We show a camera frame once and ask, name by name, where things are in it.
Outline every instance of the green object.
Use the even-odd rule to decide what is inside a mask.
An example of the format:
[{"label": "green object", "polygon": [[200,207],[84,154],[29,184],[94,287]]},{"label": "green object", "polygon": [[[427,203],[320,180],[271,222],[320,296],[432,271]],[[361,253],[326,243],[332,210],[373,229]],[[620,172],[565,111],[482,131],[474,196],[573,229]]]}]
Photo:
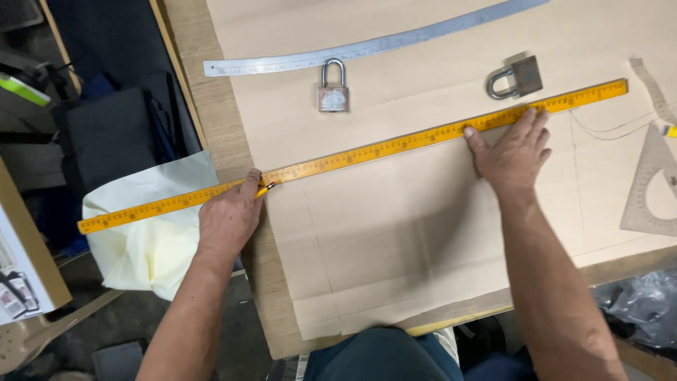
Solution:
[{"label": "green object", "polygon": [[51,98],[47,94],[39,92],[31,86],[4,73],[0,73],[0,87],[42,107],[47,106],[51,101]]}]

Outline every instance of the left hand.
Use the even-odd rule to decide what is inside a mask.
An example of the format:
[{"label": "left hand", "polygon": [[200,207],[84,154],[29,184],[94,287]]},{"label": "left hand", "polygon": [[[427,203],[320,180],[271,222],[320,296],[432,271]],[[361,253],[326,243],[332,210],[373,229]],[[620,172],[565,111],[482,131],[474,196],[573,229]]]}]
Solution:
[{"label": "left hand", "polygon": [[234,262],[259,225],[263,197],[259,191],[261,171],[254,169],[239,185],[213,197],[200,208],[198,253]]}]

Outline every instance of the hand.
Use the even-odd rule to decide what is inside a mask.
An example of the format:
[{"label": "hand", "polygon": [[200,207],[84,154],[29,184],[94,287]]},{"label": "hand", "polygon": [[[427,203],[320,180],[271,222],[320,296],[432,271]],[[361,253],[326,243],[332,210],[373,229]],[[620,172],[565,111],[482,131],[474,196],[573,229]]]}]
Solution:
[{"label": "hand", "polygon": [[463,131],[475,155],[479,174],[492,185],[499,198],[533,194],[536,176],[552,150],[545,148],[550,132],[545,128],[550,113],[530,108],[491,147],[472,127]]},{"label": "hand", "polygon": [[259,225],[263,197],[254,198],[260,179],[261,171],[254,169],[242,184],[213,197],[200,208],[199,254],[235,260]]}]

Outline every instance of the yellow pencil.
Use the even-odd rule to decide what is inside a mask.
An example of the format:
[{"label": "yellow pencil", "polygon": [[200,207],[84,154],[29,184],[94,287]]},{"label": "yellow pencil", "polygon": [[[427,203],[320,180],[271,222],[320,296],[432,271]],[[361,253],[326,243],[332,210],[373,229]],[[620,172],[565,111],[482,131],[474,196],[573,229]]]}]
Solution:
[{"label": "yellow pencil", "polygon": [[270,184],[268,184],[268,185],[266,185],[265,187],[263,187],[263,189],[261,189],[261,190],[256,194],[256,197],[254,197],[254,200],[255,200],[255,199],[258,199],[258,198],[261,197],[261,196],[263,196],[267,191],[270,191],[270,188],[274,187],[275,185],[277,185],[277,183],[273,181],[273,182],[271,182]]}]

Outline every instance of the wooden table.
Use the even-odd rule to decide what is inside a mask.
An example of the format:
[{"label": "wooden table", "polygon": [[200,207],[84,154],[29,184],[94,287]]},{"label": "wooden table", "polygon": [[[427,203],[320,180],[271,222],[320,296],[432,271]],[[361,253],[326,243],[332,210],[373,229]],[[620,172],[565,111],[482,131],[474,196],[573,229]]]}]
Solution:
[{"label": "wooden table", "polygon": [[[165,36],[189,108],[201,125],[220,182],[237,180],[253,167],[230,79],[206,78],[205,60],[223,58],[206,0],[149,0]],[[242,261],[254,293],[271,356],[280,359],[340,342],[346,336],[303,341],[284,278],[277,245],[264,211],[261,225]],[[629,256],[582,268],[589,284],[600,284],[677,266],[677,247]],[[509,289],[457,302],[406,319],[397,325],[423,334],[512,308]]]}]

